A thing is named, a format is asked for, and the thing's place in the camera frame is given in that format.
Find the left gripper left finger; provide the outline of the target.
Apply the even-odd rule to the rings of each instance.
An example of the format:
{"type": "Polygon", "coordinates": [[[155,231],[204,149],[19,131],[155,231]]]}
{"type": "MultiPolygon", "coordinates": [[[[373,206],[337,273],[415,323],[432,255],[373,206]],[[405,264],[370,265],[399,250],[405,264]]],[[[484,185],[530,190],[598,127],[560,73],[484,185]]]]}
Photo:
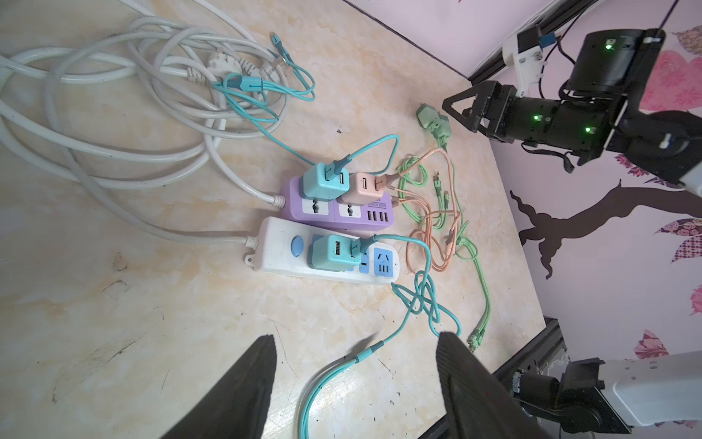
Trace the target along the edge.
{"type": "Polygon", "coordinates": [[[166,438],[260,438],[277,365],[274,336],[257,338],[166,438]]]}

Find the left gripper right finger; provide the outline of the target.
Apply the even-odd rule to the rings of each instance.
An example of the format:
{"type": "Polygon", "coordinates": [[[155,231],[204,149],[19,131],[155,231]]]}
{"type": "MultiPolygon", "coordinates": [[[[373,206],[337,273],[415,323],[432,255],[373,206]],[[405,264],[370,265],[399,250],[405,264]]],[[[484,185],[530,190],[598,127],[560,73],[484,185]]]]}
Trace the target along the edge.
{"type": "Polygon", "coordinates": [[[436,362],[449,437],[548,437],[455,334],[439,335],[436,362]]]}

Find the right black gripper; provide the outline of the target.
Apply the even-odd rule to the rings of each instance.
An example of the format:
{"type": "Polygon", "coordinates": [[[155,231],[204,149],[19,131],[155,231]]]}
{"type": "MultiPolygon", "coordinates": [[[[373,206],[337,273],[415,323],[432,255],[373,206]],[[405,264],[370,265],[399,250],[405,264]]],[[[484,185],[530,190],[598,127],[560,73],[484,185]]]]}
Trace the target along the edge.
{"type": "Polygon", "coordinates": [[[500,142],[510,142],[506,135],[506,114],[517,88],[500,82],[482,82],[469,89],[445,98],[442,109],[455,121],[472,133],[481,133],[500,142]],[[470,108],[458,112],[453,106],[457,102],[475,98],[470,108]]]}

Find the green charger plug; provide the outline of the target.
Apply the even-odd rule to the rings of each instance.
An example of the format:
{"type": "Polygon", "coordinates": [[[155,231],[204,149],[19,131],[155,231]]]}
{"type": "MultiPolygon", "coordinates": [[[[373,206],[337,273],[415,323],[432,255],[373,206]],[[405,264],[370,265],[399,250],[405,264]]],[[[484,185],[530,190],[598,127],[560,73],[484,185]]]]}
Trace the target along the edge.
{"type": "Polygon", "coordinates": [[[421,104],[416,115],[422,128],[434,137],[442,149],[446,150],[448,140],[453,134],[448,117],[441,115],[429,104],[421,104]]]}

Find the pink charger plug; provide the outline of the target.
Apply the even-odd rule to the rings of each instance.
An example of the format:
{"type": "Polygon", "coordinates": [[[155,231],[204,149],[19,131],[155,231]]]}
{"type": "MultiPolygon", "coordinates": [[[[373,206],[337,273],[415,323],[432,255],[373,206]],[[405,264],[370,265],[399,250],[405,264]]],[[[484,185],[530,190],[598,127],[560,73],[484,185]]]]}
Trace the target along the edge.
{"type": "Polygon", "coordinates": [[[364,206],[381,199],[384,191],[378,187],[377,177],[358,172],[349,176],[349,190],[340,199],[345,204],[364,206]]]}

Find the light teal charger plug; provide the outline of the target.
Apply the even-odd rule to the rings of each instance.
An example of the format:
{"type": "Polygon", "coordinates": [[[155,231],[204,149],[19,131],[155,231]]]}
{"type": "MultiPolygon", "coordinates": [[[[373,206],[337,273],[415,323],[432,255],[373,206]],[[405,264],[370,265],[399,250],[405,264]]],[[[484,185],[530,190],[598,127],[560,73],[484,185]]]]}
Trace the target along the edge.
{"type": "Polygon", "coordinates": [[[318,163],[302,175],[301,188],[305,199],[338,199],[350,189],[349,173],[343,168],[336,174],[332,165],[318,163]]]}

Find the dark teal charger plug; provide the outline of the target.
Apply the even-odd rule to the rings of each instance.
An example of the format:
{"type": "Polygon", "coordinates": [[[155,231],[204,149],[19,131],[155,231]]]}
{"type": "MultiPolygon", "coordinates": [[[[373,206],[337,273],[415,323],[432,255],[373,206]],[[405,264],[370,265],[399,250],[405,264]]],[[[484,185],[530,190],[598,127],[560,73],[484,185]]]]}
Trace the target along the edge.
{"type": "Polygon", "coordinates": [[[359,239],[339,234],[314,236],[309,263],[312,268],[328,272],[345,272],[361,265],[359,239]]]}

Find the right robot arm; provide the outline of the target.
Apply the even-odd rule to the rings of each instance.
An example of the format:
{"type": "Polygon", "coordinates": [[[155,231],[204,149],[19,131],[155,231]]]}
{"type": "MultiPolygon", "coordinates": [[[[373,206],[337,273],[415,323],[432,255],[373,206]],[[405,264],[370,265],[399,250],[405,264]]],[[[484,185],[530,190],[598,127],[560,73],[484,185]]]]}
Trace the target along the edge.
{"type": "MultiPolygon", "coordinates": [[[[684,111],[643,113],[641,100],[665,42],[662,29],[590,33],[555,100],[531,98],[524,86],[486,80],[450,96],[442,109],[469,131],[532,155],[552,155],[572,172],[605,152],[650,177],[652,188],[616,186],[603,213],[585,210],[557,219],[519,202],[531,225],[520,241],[539,247],[547,272],[564,241],[584,237],[639,206],[687,213],[685,254],[701,248],[701,120],[684,111]]],[[[534,415],[571,432],[628,434],[634,428],[701,417],[701,355],[669,355],[645,335],[632,361],[583,360],[568,367],[534,415]]]]}

